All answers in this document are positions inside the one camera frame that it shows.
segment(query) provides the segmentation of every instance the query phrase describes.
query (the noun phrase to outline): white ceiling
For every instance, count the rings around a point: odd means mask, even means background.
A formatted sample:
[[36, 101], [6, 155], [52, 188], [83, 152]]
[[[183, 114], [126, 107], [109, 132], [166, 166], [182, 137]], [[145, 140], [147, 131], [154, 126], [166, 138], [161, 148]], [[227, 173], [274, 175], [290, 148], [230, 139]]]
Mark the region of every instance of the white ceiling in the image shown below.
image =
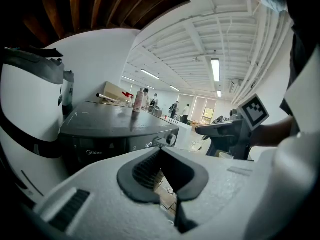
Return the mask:
[[[284, 27], [288, 16], [284, 13], [278, 17], [250, 0], [190, 1], [184, 8], [170, 12], [147, 27], [149, 36], [143, 36], [145, 30], [140, 33], [143, 40], [131, 50], [123, 76], [156, 90], [172, 91], [171, 85], [181, 93], [214, 98], [217, 90], [221, 90], [224, 100], [242, 101], [252, 94], [252, 86], [260, 82], [274, 59], [281, 37], [288, 31]], [[159, 24], [165, 27], [152, 33], [152, 28]], [[276, 26], [273, 34], [272, 25]], [[258, 36], [262, 38], [261, 49], [250, 70], [259, 45]], [[266, 59], [260, 65], [263, 53]], [[212, 58], [220, 61], [220, 82], [214, 81]], [[160, 79], [152, 78], [141, 69]], [[236, 93], [238, 99], [234, 93], [229, 93], [232, 80], [246, 80], [244, 90]]]

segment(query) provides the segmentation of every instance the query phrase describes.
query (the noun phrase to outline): person's hand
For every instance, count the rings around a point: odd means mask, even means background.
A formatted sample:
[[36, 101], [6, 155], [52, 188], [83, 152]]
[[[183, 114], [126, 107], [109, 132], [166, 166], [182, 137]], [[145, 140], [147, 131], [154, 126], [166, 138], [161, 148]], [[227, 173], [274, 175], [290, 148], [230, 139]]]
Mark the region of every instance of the person's hand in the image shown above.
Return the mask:
[[277, 147], [284, 139], [290, 136], [293, 122], [294, 118], [288, 116], [278, 123], [260, 125], [252, 132], [251, 147]]

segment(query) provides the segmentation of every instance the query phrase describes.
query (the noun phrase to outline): digital display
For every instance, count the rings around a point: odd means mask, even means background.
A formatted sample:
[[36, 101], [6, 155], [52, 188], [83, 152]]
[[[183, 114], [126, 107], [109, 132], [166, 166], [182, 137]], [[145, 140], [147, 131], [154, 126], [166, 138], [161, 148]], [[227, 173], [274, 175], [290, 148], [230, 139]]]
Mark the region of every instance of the digital display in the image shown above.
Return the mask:
[[127, 138], [126, 153], [168, 145], [167, 138], [170, 134], [178, 135], [179, 129], [159, 132], [153, 135], [145, 135]]
[[146, 149], [151, 148], [151, 147], [152, 147], [152, 142], [148, 142], [147, 144], [145, 144]]

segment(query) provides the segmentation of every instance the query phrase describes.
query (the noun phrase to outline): ceiling light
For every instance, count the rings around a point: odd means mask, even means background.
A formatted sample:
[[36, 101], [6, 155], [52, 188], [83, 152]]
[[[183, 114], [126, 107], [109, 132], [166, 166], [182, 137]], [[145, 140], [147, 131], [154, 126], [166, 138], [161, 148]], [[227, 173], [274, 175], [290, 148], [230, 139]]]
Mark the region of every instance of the ceiling light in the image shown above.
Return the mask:
[[220, 82], [220, 62], [218, 58], [211, 59], [214, 81]]
[[170, 87], [178, 92], [180, 92], [177, 88], [174, 88], [172, 85], [170, 85]]
[[151, 76], [151, 77], [153, 77], [153, 78], [155, 78], [155, 79], [159, 79], [159, 77], [156, 77], [155, 75], [153, 75], [153, 74], [151, 74], [151, 73], [149, 73], [149, 72], [145, 71], [144, 69], [141, 69], [141, 71], [142, 71], [143, 73], [148, 74], [149, 76]]
[[191, 96], [191, 97], [194, 97], [194, 95], [189, 95], [189, 94], [179, 94], [179, 95], [185, 95], [185, 96]]
[[125, 77], [125, 76], [122, 76], [122, 77], [125, 78], [125, 79], [128, 79], [128, 80], [130, 80], [130, 81], [135, 82], [135, 80], [132, 80], [132, 79], [130, 79], [130, 78], [128, 78], [128, 77]]

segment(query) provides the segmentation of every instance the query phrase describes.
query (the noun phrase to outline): white pipe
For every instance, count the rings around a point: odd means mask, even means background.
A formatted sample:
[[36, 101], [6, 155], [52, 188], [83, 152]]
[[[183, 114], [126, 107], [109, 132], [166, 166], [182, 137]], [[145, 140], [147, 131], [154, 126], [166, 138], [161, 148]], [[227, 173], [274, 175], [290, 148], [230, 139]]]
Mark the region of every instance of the white pipe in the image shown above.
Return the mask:
[[113, 98], [109, 98], [109, 97], [104, 96], [104, 95], [99, 94], [99, 93], [97, 93], [97, 94], [96, 94], [96, 96], [97, 96], [98, 98], [100, 98], [100, 99], [104, 99], [104, 100], [107, 100], [107, 101], [109, 101], [109, 102], [116, 102], [116, 100], [115, 100], [115, 99], [113, 99]]
[[229, 30], [231, 29], [232, 24], [233, 24], [232, 17], [230, 17], [230, 26], [229, 26], [229, 28], [228, 28], [228, 31], [226, 32], [226, 41], [228, 42], [228, 50], [229, 50], [229, 63], [228, 63], [229, 66], [228, 66], [228, 71], [230, 71], [230, 63], [231, 63], [230, 43], [229, 43], [229, 36], [228, 36], [228, 34], [229, 34]]
[[267, 40], [268, 40], [270, 26], [271, 26], [271, 22], [272, 22], [271, 15], [272, 15], [272, 10], [271, 9], [267, 9], [267, 20], [266, 20], [267, 28], [266, 28], [265, 39], [263, 40], [263, 44], [262, 44], [262, 47], [261, 47], [261, 52], [264, 50], [264, 48], [266, 46], [266, 43], [267, 43]]
[[251, 56], [251, 53], [252, 53], [252, 50], [253, 50], [253, 48], [254, 48], [254, 46], [255, 46], [255, 42], [256, 42], [256, 40], [257, 40], [257, 34], [258, 34], [258, 26], [255, 28], [254, 39], [253, 39], [253, 43], [252, 43], [252, 45], [251, 45], [251, 49], [250, 49], [249, 56], [248, 56], [247, 60], [249, 60], [249, 58], [250, 58], [250, 56]]
[[268, 53], [270, 51], [271, 45], [272, 45], [272, 43], [274, 41], [274, 38], [276, 36], [277, 26], [278, 26], [278, 22], [279, 22], [279, 14], [274, 12], [274, 11], [272, 11], [272, 15], [271, 15], [270, 21], [271, 21], [271, 26], [270, 26], [270, 29], [269, 29], [269, 33], [266, 36], [265, 48], [263, 50], [263, 54], [262, 54], [261, 59], [259, 61], [259, 65], [255, 67], [255, 71], [254, 71], [250, 81], [244, 87], [244, 89], [242, 90], [242, 92], [240, 93], [238, 98], [234, 101], [235, 103], [241, 97], [243, 97], [243, 95], [245, 94], [246, 90], [248, 90], [248, 88], [252, 86], [252, 84], [255, 81], [257, 75], [259, 74], [261, 68], [263, 67], [264, 62], [265, 62], [265, 60], [267, 58], [267, 55], [268, 55]]
[[269, 70], [271, 64], [274, 62], [274, 59], [278, 55], [278, 52], [279, 52], [279, 50], [280, 50], [280, 48], [281, 48], [281, 46], [282, 46], [287, 34], [288, 34], [288, 31], [289, 31], [289, 28], [291, 26], [291, 23], [292, 23], [292, 20], [289, 18], [287, 23], [286, 23], [286, 25], [284, 26], [283, 34], [282, 34], [282, 36], [281, 36], [281, 38], [280, 38], [280, 40], [279, 40], [274, 52], [273, 52], [273, 55], [272, 55], [271, 59], [269, 60], [268, 65], [265, 67], [265, 70], [262, 73], [262, 76], [260, 77], [259, 81], [254, 85], [254, 87], [251, 89], [251, 91], [249, 92], [247, 97], [250, 97], [251, 94], [253, 94], [255, 92], [255, 90], [257, 89], [258, 85], [260, 84], [262, 79], [265, 77], [265, 75], [266, 75], [267, 71]]
[[252, 14], [252, 3], [251, 3], [251, 0], [246, 0], [246, 6], [248, 8], [248, 14], [250, 16], [252, 16], [253, 14]]
[[256, 65], [256, 61], [258, 59], [261, 47], [262, 47], [262, 43], [264, 40], [264, 35], [265, 35], [265, 30], [266, 30], [266, 22], [267, 22], [267, 7], [263, 6], [260, 10], [260, 18], [259, 18], [259, 30], [258, 30], [258, 36], [256, 39], [256, 47], [255, 47], [255, 52], [253, 54], [252, 57], [252, 61], [249, 67], [249, 70], [243, 80], [243, 84], [240, 86], [240, 88], [237, 90], [231, 104], [234, 105], [236, 98], [238, 97], [238, 95], [240, 94], [240, 92], [243, 90], [243, 88], [245, 87], [251, 73], [252, 70], [254, 69], [254, 66]]
[[259, 3], [259, 4], [257, 5], [257, 7], [254, 9], [252, 16], [255, 15], [255, 13], [257, 12], [257, 10], [259, 9], [260, 6], [261, 6], [261, 3]]
[[224, 70], [224, 74], [223, 74], [223, 92], [225, 92], [225, 86], [226, 86], [226, 51], [225, 51], [225, 41], [224, 41], [224, 35], [222, 33], [222, 28], [221, 28], [221, 24], [220, 24], [220, 19], [217, 16], [216, 17], [216, 23], [218, 25], [218, 29], [219, 29], [219, 33], [220, 33], [220, 38], [221, 38], [221, 43], [222, 43], [222, 52], [223, 52], [223, 70]]
[[[276, 31], [276, 37], [274, 38], [274, 45], [272, 45], [271, 46], [271, 48], [273, 47], [273, 50], [277, 47], [277, 45], [278, 45], [278, 43], [279, 43], [279, 41], [280, 41], [280, 39], [281, 39], [281, 37], [282, 37], [282, 33], [283, 33], [283, 31], [284, 31], [284, 29], [285, 29], [285, 24], [287, 23], [287, 17], [286, 16], [282, 16], [282, 17], [280, 17], [280, 23], [279, 23], [279, 27], [277, 28], [277, 31]], [[267, 56], [267, 58], [268, 58], [268, 61], [269, 60], [271, 60], [271, 58], [272, 58], [272, 56], [274, 55], [274, 53], [272, 52], [270, 52], [269, 54], [268, 54], [268, 56]], [[257, 83], [255, 83], [255, 85], [253, 86], [253, 89], [255, 90], [256, 88], [257, 88]], [[247, 100], [248, 98], [247, 97], [250, 97], [250, 96], [248, 96], [249, 94], [251, 94], [251, 91], [252, 91], [252, 89], [249, 89], [249, 90], [247, 90], [245, 93], [244, 93], [244, 95], [243, 95], [243, 99], [244, 100]]]

